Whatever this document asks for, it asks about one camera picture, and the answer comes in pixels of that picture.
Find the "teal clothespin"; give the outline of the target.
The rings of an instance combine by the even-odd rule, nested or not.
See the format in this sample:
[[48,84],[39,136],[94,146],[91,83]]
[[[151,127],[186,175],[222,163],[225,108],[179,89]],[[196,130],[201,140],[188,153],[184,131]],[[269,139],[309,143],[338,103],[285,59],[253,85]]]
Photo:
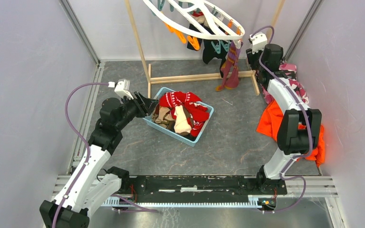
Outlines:
[[217,54],[221,54],[222,51],[228,52],[230,48],[230,40],[213,40],[211,46]]

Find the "red white patterned sock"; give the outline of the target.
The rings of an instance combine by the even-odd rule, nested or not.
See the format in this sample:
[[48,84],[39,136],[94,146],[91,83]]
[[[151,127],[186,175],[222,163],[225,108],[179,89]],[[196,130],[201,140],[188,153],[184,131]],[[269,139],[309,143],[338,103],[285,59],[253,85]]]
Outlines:
[[201,102],[202,100],[192,92],[166,92],[159,99],[159,105],[162,107],[175,108],[179,105],[190,105],[191,103]]

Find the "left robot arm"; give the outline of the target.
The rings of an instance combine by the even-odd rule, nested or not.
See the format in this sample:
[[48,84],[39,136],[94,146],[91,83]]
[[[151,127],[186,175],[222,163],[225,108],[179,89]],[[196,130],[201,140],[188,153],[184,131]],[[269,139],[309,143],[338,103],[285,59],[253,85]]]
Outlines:
[[47,228],[87,228],[91,216],[115,192],[130,189],[128,171],[110,168],[95,186],[99,171],[121,142],[122,130],[134,119],[152,114],[159,101],[139,92],[102,102],[100,118],[87,142],[82,162],[52,201],[43,201],[39,211]]

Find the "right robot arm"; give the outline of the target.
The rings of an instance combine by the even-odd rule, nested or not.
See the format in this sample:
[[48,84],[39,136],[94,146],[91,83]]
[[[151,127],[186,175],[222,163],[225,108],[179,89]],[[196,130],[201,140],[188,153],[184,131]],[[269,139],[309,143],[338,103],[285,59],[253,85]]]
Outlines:
[[246,50],[247,61],[256,80],[266,87],[283,113],[277,132],[277,150],[257,173],[255,188],[262,194],[284,185],[286,171],[299,158],[305,158],[318,145],[322,114],[311,109],[291,86],[289,72],[281,70],[283,48],[266,44]]

